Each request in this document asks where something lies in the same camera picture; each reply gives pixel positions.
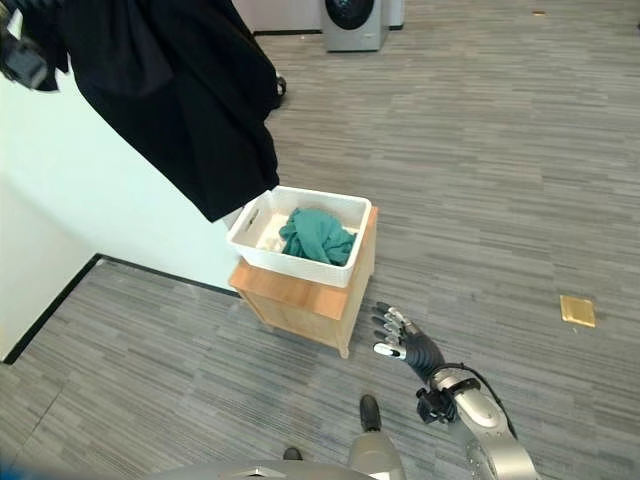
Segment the washing machine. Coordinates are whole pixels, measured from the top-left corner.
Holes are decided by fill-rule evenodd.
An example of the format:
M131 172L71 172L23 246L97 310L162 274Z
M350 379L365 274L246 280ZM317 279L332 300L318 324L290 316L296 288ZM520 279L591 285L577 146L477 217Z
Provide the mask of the washing machine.
M328 52L380 50L389 31L389 0L320 0Z

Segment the wooden stool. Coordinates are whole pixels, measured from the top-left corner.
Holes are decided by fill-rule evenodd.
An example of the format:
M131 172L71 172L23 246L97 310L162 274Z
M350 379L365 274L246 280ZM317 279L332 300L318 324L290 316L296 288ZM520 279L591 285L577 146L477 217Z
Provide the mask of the wooden stool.
M349 285L331 287L240 260L229 284L270 329L281 328L338 349L349 357L349 341L376 256L378 209L372 208Z

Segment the gold tile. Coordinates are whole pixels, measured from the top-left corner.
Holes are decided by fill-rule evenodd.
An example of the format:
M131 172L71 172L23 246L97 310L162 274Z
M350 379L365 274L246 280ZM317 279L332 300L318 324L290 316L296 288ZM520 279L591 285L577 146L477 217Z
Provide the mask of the gold tile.
M565 322L579 323L595 328L596 314L591 300L560 295L560 308L562 319Z

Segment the robot finger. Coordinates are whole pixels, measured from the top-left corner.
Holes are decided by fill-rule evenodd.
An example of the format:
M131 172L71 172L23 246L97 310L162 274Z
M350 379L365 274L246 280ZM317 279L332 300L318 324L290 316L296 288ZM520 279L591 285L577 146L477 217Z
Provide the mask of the robot finger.
M388 345L399 346L402 343L402 340L394 335L387 335L387 338L385 338L384 343Z
M395 324L393 323L385 323L382 328L384 328L387 332L389 332L389 334L395 336L395 337L399 337L402 335L402 330L399 329Z
M404 347L401 347L399 345L376 343L373 346L373 351L380 355L384 355L385 357L393 357L399 360L404 360L405 358L407 358L407 351L404 349Z
M387 332L381 332L380 330L375 330L373 334L378 340L381 340L383 342L387 340Z
M387 320L387 322L393 323L399 329L404 327L403 319L402 318L398 318L398 317L396 317L395 315L393 315L391 313L386 313L384 318L385 318L385 320Z
M379 313L381 315L384 315L385 313L387 313L390 309L391 309L391 305L389 305L388 303L384 303L384 302L377 302L376 306L373 307L373 311L376 313Z
M371 321L380 327L384 327L387 324L387 321L379 315L373 315Z

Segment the black cloth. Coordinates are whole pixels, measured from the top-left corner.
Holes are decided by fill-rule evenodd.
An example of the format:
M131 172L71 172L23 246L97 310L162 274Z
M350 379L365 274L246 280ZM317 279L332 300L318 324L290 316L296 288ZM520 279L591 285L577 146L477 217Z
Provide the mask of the black cloth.
M275 69L230 0L66 0L23 34L211 221L279 183Z

